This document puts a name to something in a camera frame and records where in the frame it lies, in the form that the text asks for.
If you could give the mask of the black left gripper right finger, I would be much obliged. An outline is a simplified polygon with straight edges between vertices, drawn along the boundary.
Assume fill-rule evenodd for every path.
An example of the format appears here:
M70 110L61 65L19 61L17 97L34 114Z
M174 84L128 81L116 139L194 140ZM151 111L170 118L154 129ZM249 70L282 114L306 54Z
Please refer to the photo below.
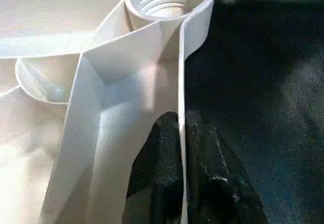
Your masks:
M241 160L213 123L186 115L188 223L268 223Z

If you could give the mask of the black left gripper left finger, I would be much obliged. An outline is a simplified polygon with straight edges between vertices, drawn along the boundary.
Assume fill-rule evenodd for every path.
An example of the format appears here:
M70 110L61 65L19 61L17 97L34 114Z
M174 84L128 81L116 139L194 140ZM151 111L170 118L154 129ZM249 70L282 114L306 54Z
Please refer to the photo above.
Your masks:
M123 223L180 223L183 167L178 115L169 111L153 124L135 158Z

